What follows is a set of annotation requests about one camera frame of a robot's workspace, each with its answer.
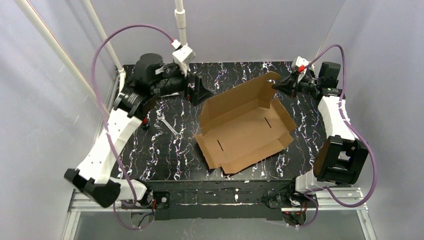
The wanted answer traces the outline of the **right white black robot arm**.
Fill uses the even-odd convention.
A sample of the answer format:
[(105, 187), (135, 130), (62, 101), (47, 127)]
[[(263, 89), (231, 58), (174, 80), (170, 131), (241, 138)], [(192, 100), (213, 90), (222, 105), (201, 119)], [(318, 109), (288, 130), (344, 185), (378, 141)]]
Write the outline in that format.
[(318, 152), (310, 171), (294, 180), (294, 191), (314, 190), (357, 182), (369, 151), (347, 124), (350, 122), (342, 89), (338, 88), (341, 65), (324, 61), (318, 75), (307, 69), (309, 61), (297, 57), (290, 75), (275, 83), (273, 89), (291, 98), (298, 93), (318, 101), (327, 139)]

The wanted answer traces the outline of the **brown cardboard box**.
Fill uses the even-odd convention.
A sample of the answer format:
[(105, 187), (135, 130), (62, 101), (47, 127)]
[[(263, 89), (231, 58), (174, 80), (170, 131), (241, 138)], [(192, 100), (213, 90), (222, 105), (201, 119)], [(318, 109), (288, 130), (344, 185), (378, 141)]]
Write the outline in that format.
[(207, 99), (194, 137), (209, 169), (236, 174), (286, 149), (295, 121), (283, 106), (270, 71)]

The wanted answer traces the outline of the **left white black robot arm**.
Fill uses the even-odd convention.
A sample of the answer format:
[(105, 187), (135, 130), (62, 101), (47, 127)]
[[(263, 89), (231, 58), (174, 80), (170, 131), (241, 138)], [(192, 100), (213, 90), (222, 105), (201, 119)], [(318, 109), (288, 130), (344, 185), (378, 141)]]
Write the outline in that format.
[(141, 55), (92, 149), (76, 168), (66, 170), (64, 178), (103, 208), (116, 201), (130, 207), (151, 206), (150, 186), (142, 180), (114, 178), (111, 172), (115, 164), (122, 163), (119, 156), (134, 132), (139, 127), (149, 128), (147, 115), (157, 98), (173, 93), (181, 94), (193, 106), (213, 96), (199, 74), (183, 72), (176, 61), (164, 63), (157, 53)]

